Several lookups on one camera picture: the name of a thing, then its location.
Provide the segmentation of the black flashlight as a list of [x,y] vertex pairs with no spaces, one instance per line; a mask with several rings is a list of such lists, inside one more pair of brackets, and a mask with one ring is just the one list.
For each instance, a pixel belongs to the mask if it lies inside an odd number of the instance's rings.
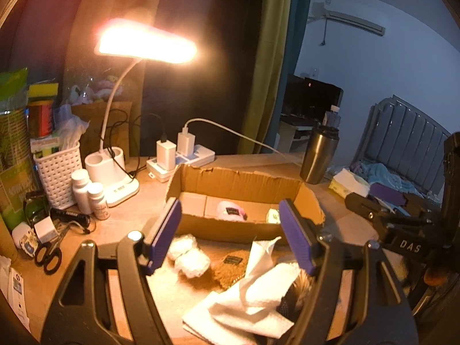
[[76,213],[70,210],[50,209],[50,217],[53,221],[59,220],[64,223],[77,222],[80,226],[88,228],[90,226],[90,217],[83,213]]

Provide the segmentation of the black scissors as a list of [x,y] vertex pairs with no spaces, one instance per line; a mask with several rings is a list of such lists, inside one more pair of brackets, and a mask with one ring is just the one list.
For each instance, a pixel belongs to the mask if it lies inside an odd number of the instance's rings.
[[34,256],[34,263],[42,267],[45,274],[50,276],[58,271],[62,263],[61,242],[66,237],[70,226],[62,228],[62,232],[52,241],[40,244]]

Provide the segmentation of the black monitor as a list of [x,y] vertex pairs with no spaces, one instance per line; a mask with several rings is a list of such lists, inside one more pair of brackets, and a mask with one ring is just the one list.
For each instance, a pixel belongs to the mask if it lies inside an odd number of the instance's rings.
[[320,120],[332,105],[341,105],[342,96],[334,84],[289,74],[281,113]]

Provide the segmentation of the brown fuzzy sock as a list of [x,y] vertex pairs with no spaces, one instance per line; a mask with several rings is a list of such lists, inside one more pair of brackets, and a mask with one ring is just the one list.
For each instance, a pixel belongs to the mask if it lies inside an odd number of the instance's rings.
[[213,266],[213,279],[223,290],[229,289],[245,277],[249,256],[250,252],[247,250],[236,250],[228,253]]

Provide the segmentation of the white mask package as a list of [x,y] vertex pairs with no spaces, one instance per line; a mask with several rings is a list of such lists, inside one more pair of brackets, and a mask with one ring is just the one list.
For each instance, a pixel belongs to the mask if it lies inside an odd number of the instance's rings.
[[23,277],[11,266],[11,259],[0,256],[1,292],[4,294],[12,311],[30,332],[30,320],[26,313],[25,289]]

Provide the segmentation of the white towel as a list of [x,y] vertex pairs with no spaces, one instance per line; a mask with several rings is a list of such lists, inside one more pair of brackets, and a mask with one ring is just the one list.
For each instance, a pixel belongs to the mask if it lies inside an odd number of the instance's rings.
[[211,344],[255,344],[256,336],[280,340],[294,322],[276,308],[287,293],[303,304],[311,278],[291,256],[274,262],[277,241],[254,241],[245,277],[228,290],[209,293],[183,316],[184,329]]

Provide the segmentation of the tissue box on table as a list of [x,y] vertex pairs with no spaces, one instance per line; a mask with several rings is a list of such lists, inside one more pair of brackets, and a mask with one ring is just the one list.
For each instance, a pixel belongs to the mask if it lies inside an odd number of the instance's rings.
[[370,184],[347,168],[343,168],[332,178],[329,189],[343,199],[351,193],[367,197],[370,190]]

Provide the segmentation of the yellow tissue pocket pack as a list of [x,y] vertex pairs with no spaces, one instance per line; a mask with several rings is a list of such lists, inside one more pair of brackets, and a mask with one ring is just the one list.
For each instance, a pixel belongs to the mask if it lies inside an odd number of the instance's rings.
[[266,223],[280,224],[281,223],[281,218],[280,218],[279,210],[270,208],[267,211]]

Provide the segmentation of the clear water bottle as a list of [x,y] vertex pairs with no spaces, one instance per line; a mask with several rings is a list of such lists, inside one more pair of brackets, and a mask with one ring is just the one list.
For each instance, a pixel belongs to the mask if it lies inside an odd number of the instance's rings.
[[332,105],[329,111],[325,112],[323,125],[337,129],[340,125],[341,116],[339,115],[340,107]]

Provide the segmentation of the brown paper bag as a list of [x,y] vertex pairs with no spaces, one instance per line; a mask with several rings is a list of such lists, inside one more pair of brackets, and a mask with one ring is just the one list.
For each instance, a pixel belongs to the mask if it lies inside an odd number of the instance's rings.
[[[72,113],[81,120],[88,122],[89,126],[80,138],[80,154],[82,161],[88,154],[99,150],[101,128],[107,103],[95,102],[90,104],[72,106]],[[105,132],[104,147],[109,143],[120,147],[129,158],[129,119],[132,103],[130,101],[114,101],[108,116]]]

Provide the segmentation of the pink fuzzy sock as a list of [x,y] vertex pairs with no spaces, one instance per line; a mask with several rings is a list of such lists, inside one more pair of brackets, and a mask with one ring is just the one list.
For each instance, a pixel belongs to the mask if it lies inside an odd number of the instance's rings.
[[234,202],[220,201],[218,203],[218,219],[223,221],[245,221],[245,210]]

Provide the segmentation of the packaged paper cups green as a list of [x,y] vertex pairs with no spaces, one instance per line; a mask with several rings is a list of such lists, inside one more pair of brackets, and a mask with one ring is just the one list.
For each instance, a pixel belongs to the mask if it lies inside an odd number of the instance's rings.
[[1,218],[10,231],[26,219],[26,194],[40,188],[27,126],[27,76],[26,68],[1,73]]

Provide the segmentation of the grey dotted sock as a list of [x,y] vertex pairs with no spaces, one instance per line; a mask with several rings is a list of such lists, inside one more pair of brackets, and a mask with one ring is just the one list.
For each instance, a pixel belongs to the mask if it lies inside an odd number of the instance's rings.
[[284,318],[291,322],[295,322],[299,317],[299,312],[302,310],[302,302],[296,294],[287,293],[281,299],[279,306],[276,308],[276,312],[281,314]]

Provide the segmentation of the steel travel tumbler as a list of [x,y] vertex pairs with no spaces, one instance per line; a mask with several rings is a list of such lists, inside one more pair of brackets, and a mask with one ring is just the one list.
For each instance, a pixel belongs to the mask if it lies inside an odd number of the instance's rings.
[[309,184],[321,182],[339,142],[339,130],[335,127],[318,125],[310,135],[303,157],[300,177]]

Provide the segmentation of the teal curtain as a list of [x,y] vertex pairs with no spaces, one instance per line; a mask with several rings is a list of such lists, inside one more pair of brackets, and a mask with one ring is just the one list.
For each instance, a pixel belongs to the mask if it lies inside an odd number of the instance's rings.
[[288,74],[293,74],[296,69],[309,11],[310,0],[291,0],[288,12],[288,26],[284,57],[277,88],[277,97],[275,99],[271,122],[264,140],[267,145],[272,147],[275,146]]

